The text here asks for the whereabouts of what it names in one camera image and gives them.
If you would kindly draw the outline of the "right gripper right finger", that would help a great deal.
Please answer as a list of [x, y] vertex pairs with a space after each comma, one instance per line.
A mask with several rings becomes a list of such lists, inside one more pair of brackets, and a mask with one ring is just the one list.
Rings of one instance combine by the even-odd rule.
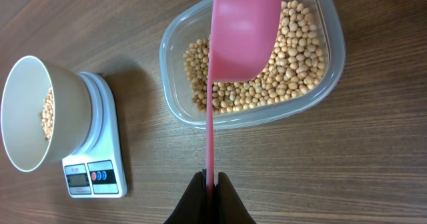
[[256, 224], [224, 172], [218, 173], [215, 187], [215, 223]]

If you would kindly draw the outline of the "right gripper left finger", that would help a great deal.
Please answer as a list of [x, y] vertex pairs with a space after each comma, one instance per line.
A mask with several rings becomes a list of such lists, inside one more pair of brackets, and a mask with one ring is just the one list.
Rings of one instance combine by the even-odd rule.
[[177, 206], [164, 224], [205, 223], [205, 169], [194, 174]]

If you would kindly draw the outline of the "pink plastic measuring scoop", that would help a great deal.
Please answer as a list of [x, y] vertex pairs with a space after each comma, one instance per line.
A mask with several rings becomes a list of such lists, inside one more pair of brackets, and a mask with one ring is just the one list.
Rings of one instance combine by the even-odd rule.
[[206, 190], [214, 192], [213, 83], [247, 81], [268, 62], [282, 0], [213, 0], [207, 78]]

